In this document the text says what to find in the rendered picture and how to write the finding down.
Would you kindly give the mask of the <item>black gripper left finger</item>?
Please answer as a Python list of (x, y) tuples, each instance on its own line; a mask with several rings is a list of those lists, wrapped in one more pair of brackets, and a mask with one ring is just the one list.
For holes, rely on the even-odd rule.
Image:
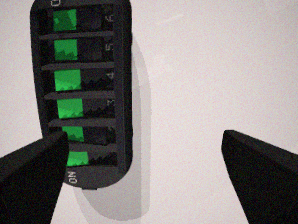
[(0, 157), (0, 224), (51, 224), (67, 169), (67, 131)]

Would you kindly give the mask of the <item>dark grey controller unit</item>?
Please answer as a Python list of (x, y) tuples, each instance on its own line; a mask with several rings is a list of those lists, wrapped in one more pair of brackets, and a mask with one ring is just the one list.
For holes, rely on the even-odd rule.
[(105, 188), (133, 161), (132, 3), (33, 0), (29, 26), (41, 136), (67, 131), (63, 183)]

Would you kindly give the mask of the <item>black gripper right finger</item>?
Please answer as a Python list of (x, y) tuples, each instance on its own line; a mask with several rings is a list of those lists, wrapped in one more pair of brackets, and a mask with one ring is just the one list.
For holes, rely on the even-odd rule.
[(298, 155), (225, 129), (221, 153), (249, 224), (298, 224)]

